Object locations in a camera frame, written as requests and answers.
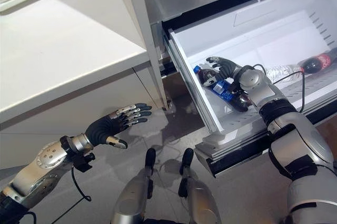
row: open drawer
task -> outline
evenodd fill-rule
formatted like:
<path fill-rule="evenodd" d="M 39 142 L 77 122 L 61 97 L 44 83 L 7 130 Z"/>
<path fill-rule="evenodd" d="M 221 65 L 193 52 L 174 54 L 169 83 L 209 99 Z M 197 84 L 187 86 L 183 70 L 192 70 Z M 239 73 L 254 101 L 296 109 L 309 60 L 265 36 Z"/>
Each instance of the open drawer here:
<path fill-rule="evenodd" d="M 260 63 L 274 67 L 297 64 L 328 51 L 337 46 L 337 0 L 253 0 L 187 26 L 168 29 L 164 39 L 212 133 L 199 148 L 216 159 L 256 139 L 266 126 L 254 107 L 244 113 L 232 111 L 219 97 L 202 88 L 193 68 L 205 66 L 205 59 L 210 56 L 224 57 L 238 65 Z M 277 86 L 300 108 L 301 81 Z M 336 97 L 336 64 L 306 76 L 305 114 Z"/>

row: red label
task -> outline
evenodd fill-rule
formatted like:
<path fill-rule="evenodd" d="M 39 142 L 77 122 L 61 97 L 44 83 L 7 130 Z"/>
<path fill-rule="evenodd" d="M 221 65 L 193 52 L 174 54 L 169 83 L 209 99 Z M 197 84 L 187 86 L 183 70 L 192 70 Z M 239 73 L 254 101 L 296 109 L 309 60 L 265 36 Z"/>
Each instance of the red label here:
<path fill-rule="evenodd" d="M 322 69 L 325 69 L 331 65 L 331 59 L 328 55 L 320 54 L 319 56 L 317 56 L 317 58 L 322 63 Z"/>

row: soda bottle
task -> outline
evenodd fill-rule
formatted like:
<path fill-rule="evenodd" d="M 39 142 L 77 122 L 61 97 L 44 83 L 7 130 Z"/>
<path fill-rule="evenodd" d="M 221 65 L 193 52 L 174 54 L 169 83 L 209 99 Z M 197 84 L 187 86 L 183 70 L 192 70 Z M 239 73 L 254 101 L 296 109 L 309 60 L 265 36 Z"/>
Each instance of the soda bottle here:
<path fill-rule="evenodd" d="M 336 58 L 337 58 L 337 47 L 330 50 L 329 52 L 311 57 L 301 62 L 300 65 L 305 73 L 313 74 L 329 67 Z"/>
<path fill-rule="evenodd" d="M 200 83 L 228 103 L 233 109 L 239 112 L 246 112 L 252 104 L 248 96 L 241 92 L 231 93 L 228 91 L 231 85 L 224 79 L 220 79 L 217 72 L 211 69 L 194 68 L 194 73 L 198 75 Z"/>

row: refrigerator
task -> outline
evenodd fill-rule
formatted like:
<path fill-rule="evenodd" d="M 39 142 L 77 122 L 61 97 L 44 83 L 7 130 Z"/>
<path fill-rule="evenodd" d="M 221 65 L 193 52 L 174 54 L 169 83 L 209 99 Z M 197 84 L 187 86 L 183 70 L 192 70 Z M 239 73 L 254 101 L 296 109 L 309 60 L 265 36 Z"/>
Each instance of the refrigerator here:
<path fill-rule="evenodd" d="M 210 132 L 195 153 L 214 176 L 262 154 L 273 140 L 253 106 L 233 111 L 201 86 L 194 67 L 208 67 L 205 59 L 219 56 L 241 66 L 271 68 L 337 47 L 337 0 L 145 1 L 155 45 L 181 74 Z M 299 110 L 302 81 L 276 86 Z M 336 113 L 337 63 L 305 75 L 304 100 L 303 113 L 313 124 Z"/>

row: white countertop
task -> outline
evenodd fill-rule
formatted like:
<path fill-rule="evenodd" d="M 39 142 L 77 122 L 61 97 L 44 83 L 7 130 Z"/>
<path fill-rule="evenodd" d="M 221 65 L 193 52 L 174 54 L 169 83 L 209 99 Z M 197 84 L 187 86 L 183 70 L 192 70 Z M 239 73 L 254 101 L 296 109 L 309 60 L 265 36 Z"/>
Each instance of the white countertop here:
<path fill-rule="evenodd" d="M 1 122 L 148 61 L 123 0 L 36 0 L 0 20 Z"/>

